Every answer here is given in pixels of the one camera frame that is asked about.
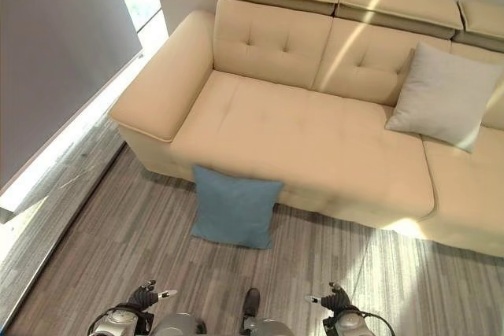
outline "blue pillow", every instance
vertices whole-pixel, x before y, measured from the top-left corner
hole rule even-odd
[[[199,166],[193,170],[198,217],[192,235],[211,242],[272,247],[269,224],[282,183],[237,179]]]

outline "floor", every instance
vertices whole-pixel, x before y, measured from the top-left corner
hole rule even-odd
[[[139,38],[142,55],[106,86],[13,185],[18,188],[11,192],[22,192],[24,197],[7,196],[16,216],[0,224],[0,334],[124,145],[115,124],[104,113],[168,38],[162,12]],[[29,175],[30,171],[41,176]]]
[[[153,307],[201,316],[237,334],[243,295],[295,334],[324,335],[327,312],[304,302],[339,282],[397,335],[503,334],[504,259],[377,231],[277,205],[274,247],[254,250],[190,236],[194,185],[146,171],[124,147],[51,257],[7,335],[86,334],[102,310],[146,279],[179,295]],[[369,321],[377,335],[387,335]]]

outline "throw pillow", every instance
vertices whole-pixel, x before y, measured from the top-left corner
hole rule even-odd
[[[386,129],[441,139],[472,152],[502,68],[418,43]]]
[[[193,171],[198,216],[192,235],[211,242],[272,247],[269,224],[282,183],[238,179],[199,166]]]

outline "sofa armrest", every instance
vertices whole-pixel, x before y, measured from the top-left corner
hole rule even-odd
[[[109,117],[171,142],[212,72],[214,18],[191,13],[117,99]]]

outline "tufted backrest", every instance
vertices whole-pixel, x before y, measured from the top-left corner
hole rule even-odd
[[[219,0],[213,67],[310,89],[332,18],[238,0]]]
[[[312,89],[395,106],[420,41],[450,51],[444,39],[335,18]]]
[[[494,94],[487,104],[487,111],[482,124],[504,130],[504,54],[456,42],[451,44],[450,52],[473,61],[502,66],[502,75],[496,84]]]

